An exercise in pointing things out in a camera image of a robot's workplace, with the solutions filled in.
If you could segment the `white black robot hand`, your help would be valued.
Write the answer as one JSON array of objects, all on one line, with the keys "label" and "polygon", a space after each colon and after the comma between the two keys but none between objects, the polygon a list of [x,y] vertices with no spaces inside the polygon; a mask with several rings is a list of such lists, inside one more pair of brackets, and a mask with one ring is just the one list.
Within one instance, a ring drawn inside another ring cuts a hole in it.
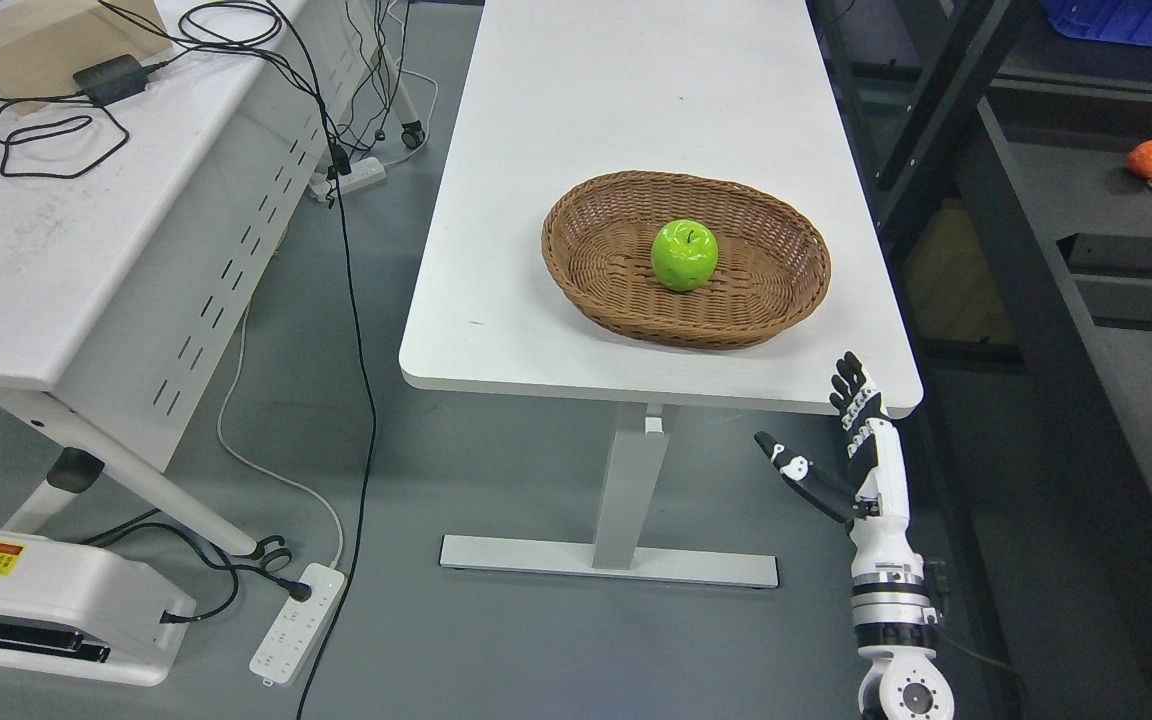
[{"label": "white black robot hand", "polygon": [[776,473],[827,518],[846,525],[856,555],[856,584],[919,584],[924,561],[908,541],[910,503],[908,473],[899,429],[884,406],[882,393],[851,351],[838,361],[831,378],[831,406],[846,445],[846,478],[832,477],[814,461],[759,430],[755,442]]}]

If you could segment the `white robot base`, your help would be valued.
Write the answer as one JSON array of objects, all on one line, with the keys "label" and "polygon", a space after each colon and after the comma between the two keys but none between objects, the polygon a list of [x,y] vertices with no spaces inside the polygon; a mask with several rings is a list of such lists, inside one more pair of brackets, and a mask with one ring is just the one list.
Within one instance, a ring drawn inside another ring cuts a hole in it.
[{"label": "white robot base", "polygon": [[0,532],[0,666],[156,685],[196,602],[143,562]]}]

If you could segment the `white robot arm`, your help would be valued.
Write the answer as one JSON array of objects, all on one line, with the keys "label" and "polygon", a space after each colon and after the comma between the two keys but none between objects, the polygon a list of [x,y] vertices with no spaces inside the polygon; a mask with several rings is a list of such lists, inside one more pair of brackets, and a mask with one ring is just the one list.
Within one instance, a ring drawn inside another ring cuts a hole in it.
[{"label": "white robot arm", "polygon": [[934,665],[940,614],[919,578],[869,573],[852,582],[851,614],[861,679],[861,719],[952,719],[956,702]]}]

